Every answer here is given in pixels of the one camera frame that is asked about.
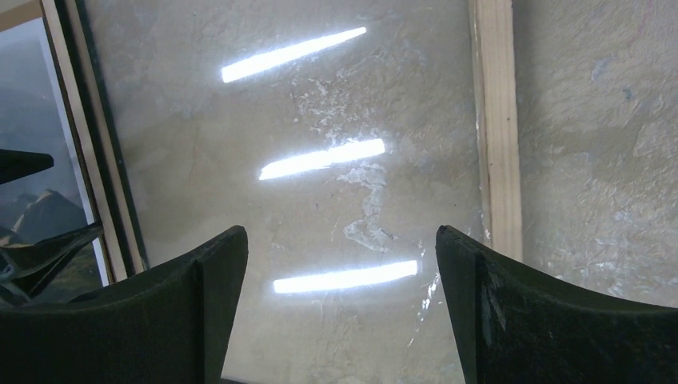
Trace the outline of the clear acrylic sheet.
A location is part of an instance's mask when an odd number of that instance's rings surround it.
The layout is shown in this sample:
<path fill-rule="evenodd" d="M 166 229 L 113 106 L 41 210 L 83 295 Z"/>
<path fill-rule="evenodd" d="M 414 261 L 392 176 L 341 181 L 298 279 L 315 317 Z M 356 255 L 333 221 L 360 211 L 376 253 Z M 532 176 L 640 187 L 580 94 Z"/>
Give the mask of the clear acrylic sheet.
<path fill-rule="evenodd" d="M 87 1 L 148 262 L 233 225 L 223 374 L 460 383 L 437 228 L 481 231 L 464 1 Z"/>

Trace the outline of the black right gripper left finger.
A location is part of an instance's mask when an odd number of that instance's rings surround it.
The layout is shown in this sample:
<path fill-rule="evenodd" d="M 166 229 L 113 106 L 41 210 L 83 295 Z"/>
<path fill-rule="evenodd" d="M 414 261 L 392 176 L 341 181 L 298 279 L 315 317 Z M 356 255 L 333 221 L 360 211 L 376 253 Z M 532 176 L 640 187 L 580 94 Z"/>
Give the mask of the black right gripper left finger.
<path fill-rule="evenodd" d="M 218 383 L 248 260 L 233 226 L 67 303 L 1 312 L 4 383 Z"/>

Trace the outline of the wooden picture frame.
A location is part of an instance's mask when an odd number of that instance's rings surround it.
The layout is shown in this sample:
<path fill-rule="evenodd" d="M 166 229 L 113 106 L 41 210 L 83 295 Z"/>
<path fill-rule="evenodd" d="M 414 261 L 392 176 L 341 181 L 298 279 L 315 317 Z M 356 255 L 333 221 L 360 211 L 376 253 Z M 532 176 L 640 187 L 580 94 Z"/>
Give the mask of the wooden picture frame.
<path fill-rule="evenodd" d="M 73 41 L 71 54 L 81 67 L 102 129 L 103 169 L 112 177 L 111 191 L 118 200 L 125 233 L 132 244 L 137 270 L 149 259 L 138 225 L 129 183 L 130 172 L 122 159 L 122 147 L 114 122 L 102 62 L 95 47 L 86 1 L 56 1 L 65 32 Z M 510 1 L 467 1 L 470 52 L 473 61 L 473 93 L 480 167 L 483 239 L 495 250 L 522 259 L 523 235 L 520 200 L 518 123 L 516 106 L 513 4 Z"/>

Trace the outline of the brown cardboard backing board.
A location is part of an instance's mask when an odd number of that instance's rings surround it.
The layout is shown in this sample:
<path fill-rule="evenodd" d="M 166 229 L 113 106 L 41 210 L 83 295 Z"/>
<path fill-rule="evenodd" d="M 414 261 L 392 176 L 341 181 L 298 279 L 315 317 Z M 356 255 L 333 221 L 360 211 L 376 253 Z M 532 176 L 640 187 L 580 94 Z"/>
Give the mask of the brown cardboard backing board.
<path fill-rule="evenodd" d="M 1 31 L 42 18 L 40 1 L 1 1 Z"/>

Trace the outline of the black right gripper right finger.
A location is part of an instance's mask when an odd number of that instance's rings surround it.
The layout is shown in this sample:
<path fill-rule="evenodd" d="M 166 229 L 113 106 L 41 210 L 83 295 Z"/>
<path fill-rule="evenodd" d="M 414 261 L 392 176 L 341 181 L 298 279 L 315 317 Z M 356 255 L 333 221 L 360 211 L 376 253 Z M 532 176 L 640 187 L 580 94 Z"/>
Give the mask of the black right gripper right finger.
<path fill-rule="evenodd" d="M 437 264 L 467 383 L 674 383 L 677 311 L 600 294 L 451 226 Z"/>

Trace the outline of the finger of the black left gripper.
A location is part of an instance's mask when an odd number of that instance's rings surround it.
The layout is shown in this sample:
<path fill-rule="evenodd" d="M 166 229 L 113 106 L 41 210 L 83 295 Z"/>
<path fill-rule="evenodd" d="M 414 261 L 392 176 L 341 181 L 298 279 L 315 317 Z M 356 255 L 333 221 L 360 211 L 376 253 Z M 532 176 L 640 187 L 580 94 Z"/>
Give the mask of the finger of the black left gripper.
<path fill-rule="evenodd" d="M 32 245 L 2 245 L 1 300 L 11 306 L 28 304 L 102 233 L 102 224 L 95 222 Z"/>
<path fill-rule="evenodd" d="M 1 149 L 1 184 L 6 184 L 54 166 L 50 154 Z"/>

